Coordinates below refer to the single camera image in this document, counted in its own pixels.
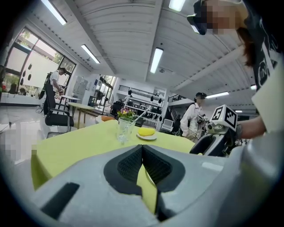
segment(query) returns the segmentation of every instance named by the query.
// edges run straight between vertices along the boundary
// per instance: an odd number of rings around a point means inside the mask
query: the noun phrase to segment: white ceiling
[[[54,0],[67,20],[64,26],[39,1],[31,19],[50,28],[73,56],[95,73],[146,81],[190,99],[197,92],[228,91],[229,96],[210,99],[208,103],[254,108],[254,91],[250,90],[254,77],[252,70],[244,66],[244,58],[236,55],[231,62],[222,64],[228,53],[241,46],[237,34],[196,34],[186,19],[193,13],[194,1],[186,0],[182,11],[176,12],[169,9],[170,0]],[[101,64],[86,60],[89,56],[82,44]],[[164,53],[152,74],[149,63],[156,47],[163,48]],[[218,62],[217,69],[190,79],[214,62]],[[185,81],[190,83],[180,88]]]

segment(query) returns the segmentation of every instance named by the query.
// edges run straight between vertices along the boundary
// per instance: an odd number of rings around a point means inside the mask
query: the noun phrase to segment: person wearing black cap
[[[265,22],[246,0],[198,0],[193,5],[194,14],[187,17],[192,29],[205,35],[224,34],[236,30],[244,45],[246,66],[253,68],[256,89],[259,90],[278,63],[283,63],[283,53]],[[250,139],[266,131],[261,116],[241,121],[237,126],[238,138]]]
[[[54,71],[50,77],[50,84],[53,86],[53,93],[55,95],[56,90],[58,90],[59,94],[63,94],[62,87],[59,86],[58,81],[59,81],[59,75],[66,74],[66,69],[65,68],[59,68],[58,70]],[[47,100],[45,99],[44,105],[43,105],[43,113],[44,115],[47,115],[48,113],[48,105],[47,105]]]
[[[194,104],[190,105],[186,113],[181,119],[182,136],[196,143],[202,132],[202,124],[197,121],[198,116],[203,116],[202,104],[206,98],[206,94],[198,92],[194,98]]]

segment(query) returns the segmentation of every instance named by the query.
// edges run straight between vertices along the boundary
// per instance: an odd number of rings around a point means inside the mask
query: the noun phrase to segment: chair seat
[[[68,122],[67,115],[52,113],[49,116],[47,115],[45,118],[45,124],[47,124],[48,126],[52,125],[67,126],[67,122]],[[71,127],[74,126],[74,121],[72,117],[70,117],[70,126]]]

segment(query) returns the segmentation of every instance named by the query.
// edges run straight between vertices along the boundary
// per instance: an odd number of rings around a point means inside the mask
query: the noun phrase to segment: person in white shirt
[[[63,94],[62,88],[59,86],[58,81],[59,81],[59,75],[66,74],[66,69],[65,68],[59,68],[58,70],[54,71],[50,77],[50,84],[53,86],[53,93],[55,95],[56,91],[58,90],[59,94]],[[45,99],[44,105],[43,105],[43,113],[44,115],[47,115],[48,113],[48,105],[47,105],[47,100]]]
[[[199,122],[198,115],[204,116],[202,104],[206,94],[198,92],[194,98],[195,103],[191,104],[181,119],[182,136],[196,143],[202,133],[202,124]]]

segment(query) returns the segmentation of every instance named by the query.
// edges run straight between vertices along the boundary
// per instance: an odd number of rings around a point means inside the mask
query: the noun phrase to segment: yellow object on plate
[[[143,137],[152,136],[156,132],[155,129],[139,128],[138,134]]]

